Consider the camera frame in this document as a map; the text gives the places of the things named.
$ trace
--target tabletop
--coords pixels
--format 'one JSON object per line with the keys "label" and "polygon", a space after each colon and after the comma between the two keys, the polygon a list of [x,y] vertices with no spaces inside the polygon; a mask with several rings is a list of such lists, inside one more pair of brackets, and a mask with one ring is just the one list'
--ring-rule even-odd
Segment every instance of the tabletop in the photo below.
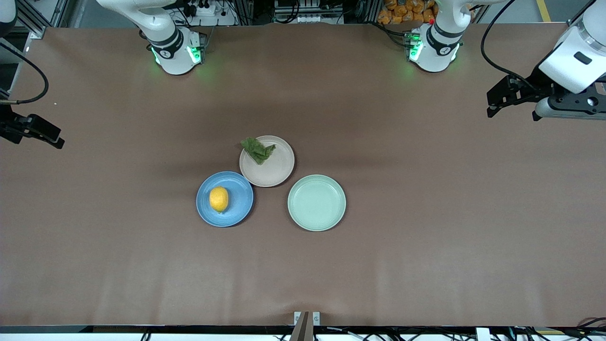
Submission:
{"label": "tabletop", "polygon": [[[14,107],[65,147],[0,141],[0,324],[570,326],[606,315],[605,122],[486,117],[503,76],[471,25],[426,73],[367,25],[220,27],[206,62],[164,73],[136,29],[48,29],[48,76]],[[487,53],[528,75],[563,24],[495,25]],[[24,67],[15,98],[40,91]],[[214,228],[200,184],[276,135],[296,166]],[[325,232],[292,221],[294,183],[347,196]]]}

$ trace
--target yellow floor line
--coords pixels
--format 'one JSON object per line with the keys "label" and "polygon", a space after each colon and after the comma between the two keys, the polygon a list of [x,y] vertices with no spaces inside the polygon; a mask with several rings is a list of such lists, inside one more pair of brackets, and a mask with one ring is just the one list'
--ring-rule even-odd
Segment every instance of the yellow floor line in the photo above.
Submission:
{"label": "yellow floor line", "polygon": [[541,13],[543,22],[551,22],[549,12],[547,11],[547,5],[545,5],[545,0],[536,0],[536,5],[539,6],[539,12]]}

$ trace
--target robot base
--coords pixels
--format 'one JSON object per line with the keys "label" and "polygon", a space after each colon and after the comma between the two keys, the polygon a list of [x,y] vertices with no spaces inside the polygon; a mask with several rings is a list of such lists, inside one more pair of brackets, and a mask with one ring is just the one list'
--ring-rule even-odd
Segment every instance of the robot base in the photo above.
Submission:
{"label": "robot base", "polygon": [[164,59],[154,52],[156,63],[171,75],[187,73],[194,66],[202,64],[204,61],[206,40],[200,37],[200,33],[193,32],[185,27],[180,27],[179,30],[183,33],[184,42],[172,58]]}
{"label": "robot base", "polygon": [[455,60],[459,45],[450,50],[446,55],[438,55],[437,51],[427,43],[427,31],[430,28],[430,24],[423,24],[418,29],[412,30],[412,33],[418,34],[421,39],[414,48],[410,49],[408,58],[425,71],[440,72],[445,70]]}

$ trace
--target yellow lemon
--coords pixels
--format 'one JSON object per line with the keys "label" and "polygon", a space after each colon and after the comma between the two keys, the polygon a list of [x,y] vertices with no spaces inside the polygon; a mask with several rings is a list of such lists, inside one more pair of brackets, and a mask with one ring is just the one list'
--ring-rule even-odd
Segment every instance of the yellow lemon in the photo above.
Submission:
{"label": "yellow lemon", "polygon": [[212,207],[215,211],[221,213],[229,204],[229,195],[227,195],[227,190],[221,186],[216,186],[210,191],[210,207]]}

